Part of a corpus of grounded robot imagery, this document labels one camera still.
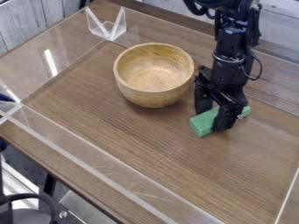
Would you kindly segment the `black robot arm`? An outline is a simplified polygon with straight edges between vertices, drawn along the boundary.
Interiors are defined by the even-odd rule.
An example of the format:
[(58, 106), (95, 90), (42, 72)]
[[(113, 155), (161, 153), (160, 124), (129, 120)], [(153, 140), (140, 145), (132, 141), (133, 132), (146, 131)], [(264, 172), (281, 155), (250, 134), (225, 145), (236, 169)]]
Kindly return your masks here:
[(196, 16), (214, 21), (216, 48), (212, 67), (201, 66), (194, 77), (196, 116), (189, 125), (198, 137), (232, 128), (249, 114), (242, 88), (257, 79), (252, 66), (260, 62), (252, 53), (257, 45), (258, 0), (182, 0)]

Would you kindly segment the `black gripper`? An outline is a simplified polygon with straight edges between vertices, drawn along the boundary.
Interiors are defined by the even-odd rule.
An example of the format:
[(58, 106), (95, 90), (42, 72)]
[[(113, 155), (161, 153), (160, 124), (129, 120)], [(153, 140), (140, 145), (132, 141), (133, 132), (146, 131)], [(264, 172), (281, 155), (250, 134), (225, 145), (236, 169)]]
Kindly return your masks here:
[(194, 111), (201, 114), (218, 104), (218, 113), (213, 119), (212, 130), (220, 132), (232, 128), (248, 100), (242, 87), (246, 77), (248, 55), (226, 57), (213, 53), (212, 68), (200, 67), (194, 78)]

